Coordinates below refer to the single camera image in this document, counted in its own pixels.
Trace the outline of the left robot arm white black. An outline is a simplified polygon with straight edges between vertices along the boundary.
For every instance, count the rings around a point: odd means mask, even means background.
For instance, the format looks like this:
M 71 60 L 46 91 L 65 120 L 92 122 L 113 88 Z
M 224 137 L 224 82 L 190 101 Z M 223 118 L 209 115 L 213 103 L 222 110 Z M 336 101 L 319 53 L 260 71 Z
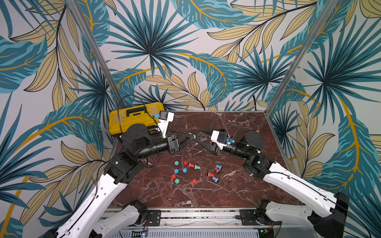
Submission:
M 108 219 L 99 219 L 116 196 L 144 169 L 143 159 L 163 152 L 175 154 L 195 138 L 192 133 L 153 138 L 144 124 L 130 126 L 121 135 L 124 151 L 110 158 L 95 189 L 63 225 L 49 230 L 44 237 L 110 238 L 126 226 L 145 223 L 147 208 L 137 200 Z

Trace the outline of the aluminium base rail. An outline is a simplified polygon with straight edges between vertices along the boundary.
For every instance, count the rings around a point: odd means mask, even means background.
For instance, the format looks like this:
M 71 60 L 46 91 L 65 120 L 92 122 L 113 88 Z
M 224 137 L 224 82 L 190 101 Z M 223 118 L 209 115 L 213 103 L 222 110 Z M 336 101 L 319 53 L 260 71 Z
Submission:
M 70 218 L 59 238 L 318 238 L 303 206 L 270 204 L 271 216 L 256 209 L 173 208 L 148 210 L 128 205 L 89 221 Z

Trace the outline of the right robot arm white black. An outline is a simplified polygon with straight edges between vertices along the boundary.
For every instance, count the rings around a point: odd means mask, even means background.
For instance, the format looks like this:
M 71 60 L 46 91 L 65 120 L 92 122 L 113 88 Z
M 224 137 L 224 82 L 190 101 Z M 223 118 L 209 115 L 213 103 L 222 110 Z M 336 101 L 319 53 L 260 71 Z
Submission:
M 264 226 L 290 223 L 313 229 L 323 238 L 343 237 L 349 206 L 346 194 L 318 188 L 267 157 L 262 153 L 266 143 L 256 131 L 245 132 L 240 140 L 231 139 L 224 130 L 202 132 L 211 140 L 211 143 L 198 141 L 206 151 L 214 155 L 226 152 L 243 159 L 243 167 L 251 177 L 275 185 L 302 202 L 296 206 L 262 200 L 254 212 L 241 214 L 242 220 Z

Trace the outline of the yellow black toolbox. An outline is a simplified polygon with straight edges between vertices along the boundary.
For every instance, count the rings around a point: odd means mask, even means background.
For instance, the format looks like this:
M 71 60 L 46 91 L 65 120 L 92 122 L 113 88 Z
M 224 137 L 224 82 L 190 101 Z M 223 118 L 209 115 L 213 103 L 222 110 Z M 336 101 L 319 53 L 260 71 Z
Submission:
M 127 132 L 130 126 L 143 124 L 151 133 L 159 132 L 162 137 L 165 137 L 163 129 L 158 127 L 161 111 L 164 111 L 164 107 L 159 102 L 116 109 L 110 113 L 109 133 L 111 136 L 119 137 L 122 133 Z

